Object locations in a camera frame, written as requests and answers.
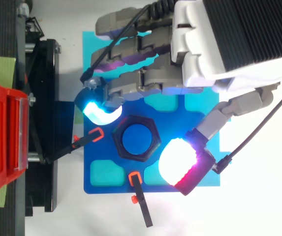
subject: metal screw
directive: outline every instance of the metal screw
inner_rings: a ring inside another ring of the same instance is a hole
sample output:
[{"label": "metal screw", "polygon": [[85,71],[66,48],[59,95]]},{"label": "metal screw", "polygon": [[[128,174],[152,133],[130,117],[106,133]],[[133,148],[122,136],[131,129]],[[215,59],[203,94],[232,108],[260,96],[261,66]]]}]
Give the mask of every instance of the metal screw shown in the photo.
[{"label": "metal screw", "polygon": [[29,105],[32,107],[33,104],[36,102],[36,98],[33,96],[33,93],[31,92],[28,96],[28,101],[29,101]]},{"label": "metal screw", "polygon": [[60,45],[56,45],[56,54],[61,54],[62,48]]},{"label": "metal screw", "polygon": [[17,8],[17,16],[21,18],[28,18],[29,17],[29,7],[27,3],[19,4]]},{"label": "metal screw", "polygon": [[84,86],[88,87],[91,90],[95,90],[97,86],[100,86],[100,85],[101,85],[101,81],[99,77],[93,77],[84,82]]}]

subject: robot finger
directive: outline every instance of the robot finger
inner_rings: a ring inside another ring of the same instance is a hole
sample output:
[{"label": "robot finger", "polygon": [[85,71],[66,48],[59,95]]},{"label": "robot finger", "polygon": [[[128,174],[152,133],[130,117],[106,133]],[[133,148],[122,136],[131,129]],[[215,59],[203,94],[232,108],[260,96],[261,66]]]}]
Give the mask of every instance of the robot finger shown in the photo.
[{"label": "robot finger", "polygon": [[[97,72],[114,70],[125,64],[134,65],[156,54],[170,52],[171,27],[154,29],[145,36],[126,38],[116,45],[95,69]],[[92,54],[92,64],[99,58],[105,48]]]}]

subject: black bracket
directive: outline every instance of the black bracket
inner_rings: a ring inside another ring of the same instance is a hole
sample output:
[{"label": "black bracket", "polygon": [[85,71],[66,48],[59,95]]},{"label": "black bracket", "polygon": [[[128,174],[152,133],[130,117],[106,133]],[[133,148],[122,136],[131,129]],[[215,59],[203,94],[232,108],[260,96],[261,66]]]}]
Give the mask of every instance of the black bracket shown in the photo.
[{"label": "black bracket", "polygon": [[137,201],[140,204],[146,227],[153,226],[151,215],[146,204],[144,192],[138,175],[132,175],[131,180],[135,189]]}]

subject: black metal frame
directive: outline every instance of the black metal frame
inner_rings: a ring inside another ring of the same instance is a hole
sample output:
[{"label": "black metal frame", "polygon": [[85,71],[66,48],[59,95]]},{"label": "black metal frame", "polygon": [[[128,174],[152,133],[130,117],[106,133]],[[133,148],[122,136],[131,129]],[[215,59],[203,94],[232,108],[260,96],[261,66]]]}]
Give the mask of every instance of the black metal frame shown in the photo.
[{"label": "black metal frame", "polygon": [[57,206],[58,162],[45,158],[72,143],[74,103],[56,101],[58,97],[59,54],[54,39],[37,41],[31,54],[26,54],[26,74],[36,102],[30,108],[30,147],[39,162],[30,162],[26,170],[26,216],[32,207],[45,207],[52,212]]}]

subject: black cable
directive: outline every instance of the black cable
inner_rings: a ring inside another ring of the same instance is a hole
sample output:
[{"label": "black cable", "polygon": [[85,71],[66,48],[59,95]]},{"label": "black cable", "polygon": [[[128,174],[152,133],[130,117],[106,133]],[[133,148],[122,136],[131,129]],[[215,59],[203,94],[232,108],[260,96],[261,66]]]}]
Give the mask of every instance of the black cable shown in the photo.
[{"label": "black cable", "polygon": [[264,118],[264,120],[258,125],[258,127],[235,149],[231,154],[224,157],[217,164],[217,167],[214,170],[217,174],[220,174],[231,162],[232,158],[243,149],[251,139],[262,129],[262,127],[271,119],[271,117],[278,111],[278,109],[282,106],[282,100],[275,106],[275,108]]}]

